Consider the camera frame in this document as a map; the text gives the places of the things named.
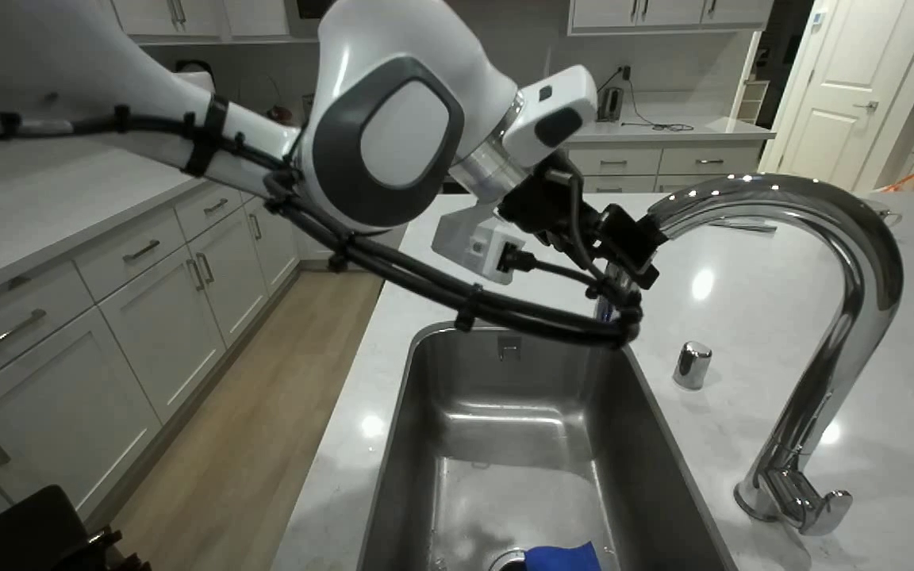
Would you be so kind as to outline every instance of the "upper cabinet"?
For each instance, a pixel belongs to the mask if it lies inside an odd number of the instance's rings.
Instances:
[[[570,0],[569,35],[655,27],[761,27],[772,0]]]
[[[284,42],[284,0],[111,0],[127,35],[145,43]]]

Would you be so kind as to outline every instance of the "kitchen island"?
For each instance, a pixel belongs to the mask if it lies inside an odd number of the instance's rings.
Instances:
[[[655,197],[589,197],[593,207],[607,199],[645,212]],[[464,274],[429,247],[433,219],[464,203],[464,197],[438,199],[408,226],[403,251]],[[743,571],[914,567],[914,197],[884,197],[883,207],[892,208],[889,221],[905,258],[905,299],[884,341],[810,459],[810,479],[822,492],[855,496],[846,520],[818,539],[750,520],[733,501],[733,486],[753,466],[837,308],[842,274],[832,251],[797,227],[774,235],[701,227],[655,258],[663,275],[645,295],[646,318],[632,353]],[[517,275],[507,291],[579,315],[593,312],[576,286],[548,275]],[[355,567],[408,341],[447,319],[454,319],[451,312],[417,295],[396,286],[382,291],[277,567]],[[685,338],[717,353],[704,389],[672,383],[672,363]]]

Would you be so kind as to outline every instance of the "faucet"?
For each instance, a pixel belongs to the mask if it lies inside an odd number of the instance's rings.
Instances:
[[[899,312],[905,274],[889,226],[846,191],[785,173],[704,181],[663,197],[646,217],[661,221],[666,241],[721,219],[774,219],[807,227],[834,251],[845,275],[842,308],[733,492],[755,520],[785,520],[807,536],[832,533],[853,496],[845,487],[818,496],[804,469]]]

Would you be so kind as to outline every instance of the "sink basin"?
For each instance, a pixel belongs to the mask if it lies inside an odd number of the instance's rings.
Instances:
[[[360,571],[515,571],[583,543],[604,571],[733,567],[628,353],[425,332]]]

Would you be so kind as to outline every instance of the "white countertop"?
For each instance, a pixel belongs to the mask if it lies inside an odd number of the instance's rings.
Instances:
[[[188,193],[194,177],[84,139],[0,146],[0,281]]]
[[[772,129],[733,119],[733,118],[666,118],[666,119],[639,119],[626,118],[615,125],[587,125],[579,132],[569,139],[569,146],[587,143],[759,143],[772,139]]]
[[[599,199],[617,199],[642,212],[654,197]],[[895,235],[905,251],[907,287],[892,332],[842,408],[837,428],[810,459],[810,479],[822,492],[842,486],[855,496],[846,520],[826,539],[750,520],[733,505],[733,482],[750,469],[834,315],[837,263],[797,227],[777,235],[701,227],[666,244],[655,258],[663,275],[645,299],[646,319],[632,353],[743,571],[914,567],[914,197],[892,197],[889,203],[905,212]],[[408,226],[403,251],[447,274],[464,274],[429,251],[432,221],[456,207],[464,207],[459,197],[438,199],[429,217]],[[589,312],[576,286],[548,275],[517,275],[507,291]],[[277,567],[355,567],[408,341],[429,322],[444,319],[454,315],[396,286],[382,291]],[[707,386],[699,393],[670,379],[685,338],[701,338],[717,353]]]

